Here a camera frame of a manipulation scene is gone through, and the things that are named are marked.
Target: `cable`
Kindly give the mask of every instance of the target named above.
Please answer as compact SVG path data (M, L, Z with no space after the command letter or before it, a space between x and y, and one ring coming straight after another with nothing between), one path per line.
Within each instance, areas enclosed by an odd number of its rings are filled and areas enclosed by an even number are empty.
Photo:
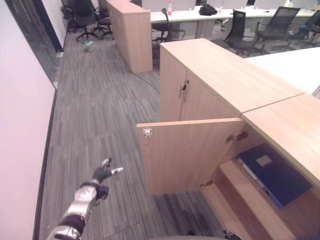
M131 72L131 70L129 69L128 65L125 65L125 68L126 68L126 70L127 70L129 73L135 75L136 77L140 78L142 81L144 81L144 82L146 82L147 84L149 84L157 94L160 94L159 90L158 90L155 86L153 86L149 81L147 81L147 80L145 80L143 77L141 77L141 76L139 76L139 75Z
M147 84L149 84L149 85L153 88L153 90L154 90L157 94L160 94L159 90L156 89L156 87L153 86L149 81L145 80L144 78L142 78L141 76L139 76L139 75L137 75L137 74L135 74L135 73L132 73L132 74L135 75L135 76L137 76L137 77L140 78L141 80L145 81Z

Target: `wooden partition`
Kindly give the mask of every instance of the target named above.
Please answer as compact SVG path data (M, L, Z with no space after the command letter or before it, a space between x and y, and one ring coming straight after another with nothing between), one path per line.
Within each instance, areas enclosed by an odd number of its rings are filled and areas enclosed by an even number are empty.
M133 73L153 69L150 12L127 0L109 0L115 43Z

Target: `white table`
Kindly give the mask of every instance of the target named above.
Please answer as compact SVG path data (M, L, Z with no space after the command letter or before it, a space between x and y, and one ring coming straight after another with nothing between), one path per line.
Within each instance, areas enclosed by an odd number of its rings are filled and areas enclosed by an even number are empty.
M233 17L232 9L223 9L215 15L203 16L199 14L201 6L195 6L194 10L190 11L173 11L172 15L168 16L170 22L197 22L195 38L200 38L203 33L204 22L212 26L213 29L214 20L216 19L231 19ZM253 9L251 7L239 9L240 11L246 12L247 18L271 18L275 13L276 9ZM310 17L314 14L314 11L301 9L297 17ZM150 13L151 23L163 23L166 21L166 16L161 11L152 11Z
M320 47L286 51L246 60L282 78L307 94L316 95L320 86Z

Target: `blue folder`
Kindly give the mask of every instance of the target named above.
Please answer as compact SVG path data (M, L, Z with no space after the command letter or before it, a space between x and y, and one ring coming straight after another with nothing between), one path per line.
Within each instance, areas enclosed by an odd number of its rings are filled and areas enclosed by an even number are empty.
M312 186L268 144L240 153L237 160L278 208L283 208Z

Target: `cabinet hinge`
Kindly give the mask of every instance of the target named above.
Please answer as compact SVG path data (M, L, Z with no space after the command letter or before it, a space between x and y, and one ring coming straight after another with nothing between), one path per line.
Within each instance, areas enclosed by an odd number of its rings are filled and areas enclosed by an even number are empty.
M241 132L238 136L230 135L225 140L225 144L231 142L231 141L240 141L242 139L245 139L249 136L249 134L246 131Z
M143 129L143 135L146 139L150 139L152 136L152 129L151 128L145 128Z
M207 187L207 186L210 186L211 184L214 184L214 181L213 181L213 180L210 180L210 181L208 181L208 182L206 182L206 183L202 183L202 184L200 184L200 188L201 188L201 187Z

